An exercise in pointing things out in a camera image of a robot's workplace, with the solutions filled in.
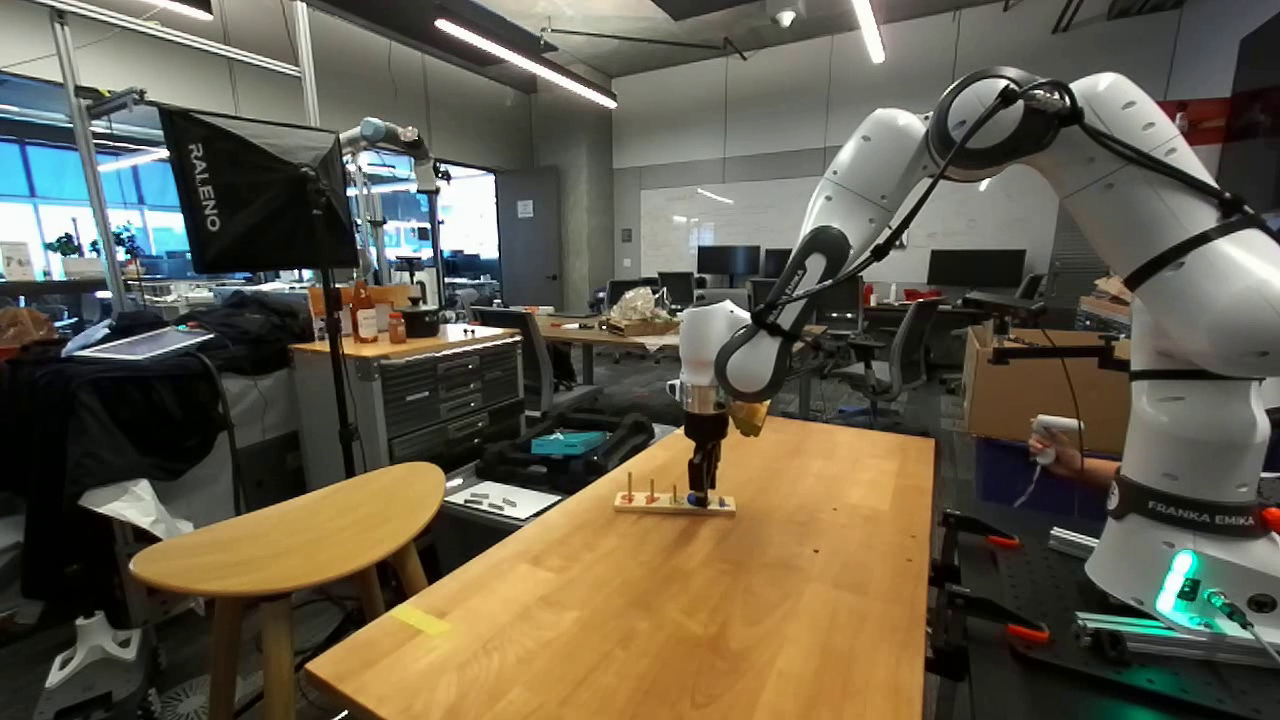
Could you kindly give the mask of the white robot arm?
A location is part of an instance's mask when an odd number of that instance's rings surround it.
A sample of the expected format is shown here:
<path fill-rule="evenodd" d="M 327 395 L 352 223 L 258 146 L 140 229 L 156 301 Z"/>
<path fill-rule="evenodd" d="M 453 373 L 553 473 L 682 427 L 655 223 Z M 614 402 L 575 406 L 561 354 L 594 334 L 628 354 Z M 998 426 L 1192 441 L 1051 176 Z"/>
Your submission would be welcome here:
<path fill-rule="evenodd" d="M 878 263 L 937 186 L 1014 164 L 1051 186 L 1131 292 L 1129 432 L 1088 582 L 1187 632 L 1277 635 L 1261 390 L 1280 378 L 1280 241 L 1119 72 L 1056 79 L 998 66 L 953 79 L 926 111 L 867 111 L 817 186 L 770 301 L 682 320 L 683 417 L 777 395 L 823 289 Z"/>

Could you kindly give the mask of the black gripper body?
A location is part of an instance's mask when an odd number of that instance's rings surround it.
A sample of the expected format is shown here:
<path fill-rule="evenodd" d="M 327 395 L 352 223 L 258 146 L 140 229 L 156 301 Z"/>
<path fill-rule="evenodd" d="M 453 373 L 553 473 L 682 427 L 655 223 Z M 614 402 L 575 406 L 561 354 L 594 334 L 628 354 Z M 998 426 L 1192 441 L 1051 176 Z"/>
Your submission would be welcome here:
<path fill-rule="evenodd" d="M 695 463 L 716 463 L 721 459 L 721 446 L 727 435 L 727 417 L 724 413 L 713 413 L 713 417 L 690 413 L 683 417 L 683 435 L 691 441 L 691 459 Z"/>

